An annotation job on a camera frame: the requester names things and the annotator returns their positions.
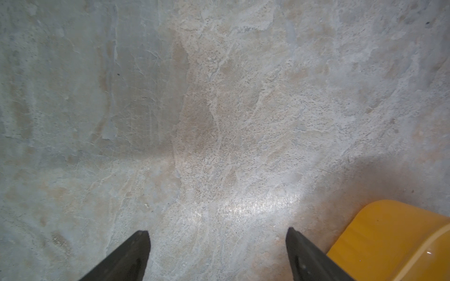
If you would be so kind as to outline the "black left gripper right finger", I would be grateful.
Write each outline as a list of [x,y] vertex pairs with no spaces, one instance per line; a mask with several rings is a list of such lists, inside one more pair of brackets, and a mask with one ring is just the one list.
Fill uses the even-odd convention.
[[295,228],[288,229],[285,243],[294,281],[354,281]]

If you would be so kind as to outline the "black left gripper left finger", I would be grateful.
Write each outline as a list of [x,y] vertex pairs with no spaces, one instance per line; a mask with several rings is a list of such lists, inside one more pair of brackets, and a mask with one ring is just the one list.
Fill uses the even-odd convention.
[[137,231],[80,281],[142,281],[150,256],[147,231]]

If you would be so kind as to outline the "yellow plastic storage tray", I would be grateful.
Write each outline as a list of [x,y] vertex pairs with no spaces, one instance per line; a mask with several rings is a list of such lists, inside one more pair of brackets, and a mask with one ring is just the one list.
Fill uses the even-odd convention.
[[356,281],[447,281],[450,219],[376,201],[357,213],[327,256]]

